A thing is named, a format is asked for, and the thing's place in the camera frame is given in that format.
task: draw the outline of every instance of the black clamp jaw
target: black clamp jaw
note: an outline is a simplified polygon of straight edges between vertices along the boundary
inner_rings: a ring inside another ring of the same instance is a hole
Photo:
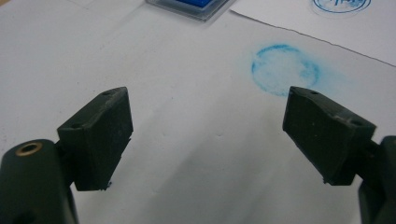
[[[0,223],[77,224],[70,185],[107,189],[133,132],[128,91],[105,91],[58,128],[9,150],[0,170]]]
[[[314,164],[325,183],[359,188],[363,224],[396,223],[396,136],[380,145],[375,125],[326,96],[290,87],[283,130]]]

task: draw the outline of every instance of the blue circular stamp mark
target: blue circular stamp mark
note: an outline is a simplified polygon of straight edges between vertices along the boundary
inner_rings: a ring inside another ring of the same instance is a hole
[[[287,96],[290,86],[310,88],[315,85],[320,69],[298,49],[289,45],[273,45],[256,53],[251,74],[262,90]]]
[[[313,0],[316,7],[331,13],[362,11],[371,4],[371,0]]]

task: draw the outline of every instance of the white table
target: white table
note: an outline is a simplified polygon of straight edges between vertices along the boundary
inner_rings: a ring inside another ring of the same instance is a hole
[[[396,134],[396,68],[230,11],[208,23],[132,0],[11,0],[0,7],[0,156],[126,86],[134,120],[107,191],[74,191],[81,224],[360,223],[353,186],[324,185],[282,131],[287,97],[253,81],[287,44],[312,89]]]

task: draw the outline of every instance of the brass ring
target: brass ring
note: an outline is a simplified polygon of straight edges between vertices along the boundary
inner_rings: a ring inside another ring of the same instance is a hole
[[[15,152],[17,156],[30,156],[32,154],[35,154],[38,150],[40,150],[43,147],[43,144],[40,142],[33,142],[33,143],[28,143],[26,145],[23,145],[22,147],[18,148],[18,150]]]

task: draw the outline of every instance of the white paper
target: white paper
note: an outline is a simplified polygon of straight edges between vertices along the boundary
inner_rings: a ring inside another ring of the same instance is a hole
[[[337,10],[351,4],[361,4],[361,8],[333,13],[324,10],[330,5],[320,8],[315,2],[332,4]],[[244,0],[231,10],[396,65],[396,1]]]

